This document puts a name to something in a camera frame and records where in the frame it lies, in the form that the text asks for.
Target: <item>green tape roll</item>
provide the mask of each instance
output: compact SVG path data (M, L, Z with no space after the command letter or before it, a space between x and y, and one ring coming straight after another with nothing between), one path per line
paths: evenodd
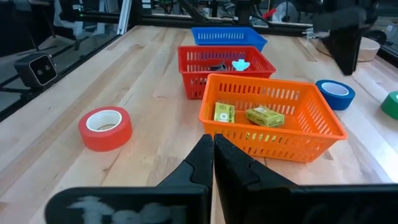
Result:
M381 104L381 110L391 118L398 120L398 91L388 94L387 98Z

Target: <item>red tape roll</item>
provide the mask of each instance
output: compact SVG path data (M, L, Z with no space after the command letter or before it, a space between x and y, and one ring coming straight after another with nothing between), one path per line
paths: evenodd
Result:
M129 113L116 106L95 109L81 118L79 132L83 143L91 150L106 152L116 149L131 137Z

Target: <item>black cable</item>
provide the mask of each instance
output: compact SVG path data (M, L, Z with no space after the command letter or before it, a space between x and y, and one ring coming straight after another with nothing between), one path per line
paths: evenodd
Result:
M171 13L172 13L173 8L174 8L174 2L172 2L172 5L170 6L170 9L169 9L169 13L168 13L168 14L171 14Z
M192 4L193 7L195 7L196 9L198 9L199 13L203 16L205 16L206 18L208 18L208 16L205 14L205 12L203 12L203 10L199 10L199 7L203 7L202 4L199 4L200 1L195 1L195 0L188 0L190 1L190 3Z
M233 15L231 15L223 6L219 6L219 8L224 11L225 13L227 13L227 15L229 16L229 18L233 19Z
M271 22L269 22L269 21L263 19L261 16L259 16L259 15L257 15L257 14L251 14L251 16L254 17L254 18L256 18L256 19L261 20L262 22L265 22L270 28L275 28L275 26L274 26Z
M159 6L159 7L161 7L161 8L163 9L163 14L167 14L167 9L166 9L166 7L164 7L164 6Z
M99 12L100 11L99 9L93 9L92 7L85 7L83 5L81 5L81 6L82 6L82 9L79 10L80 12Z
M397 25L390 25L390 26L397 28L397 30L396 30L396 33L395 33L392 37L390 37L390 38L387 39L387 41L388 41L388 40L391 41L391 39L395 38L395 37L397 36L397 34L398 34L398 26L397 26Z
M257 12L260 14L260 16L262 17L262 13L260 11L260 3L256 4L256 8L257 8Z
M287 21L283 21L283 22L290 22L290 16L287 15L287 12L288 12L287 9L289 8L288 5L289 5L289 1L286 0L286 14L285 14L286 16L285 16L285 20L287 19Z

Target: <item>tape roll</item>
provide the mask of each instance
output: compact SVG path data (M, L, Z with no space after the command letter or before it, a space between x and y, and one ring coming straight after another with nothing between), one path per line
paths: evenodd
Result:
M355 97L351 87L333 80L319 80L316 86L332 110L347 109Z
M381 110L391 118L398 120L398 91L388 94L381 104Z
M122 146L132 134L129 113L116 106L90 111L81 118L78 128L85 146L98 152Z

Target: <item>light blue object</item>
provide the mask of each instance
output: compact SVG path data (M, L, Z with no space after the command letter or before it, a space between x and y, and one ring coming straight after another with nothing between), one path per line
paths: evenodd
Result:
M244 59L239 59L238 61L232 61L232 66L236 71L243 72L245 69L249 68L250 62L245 62Z

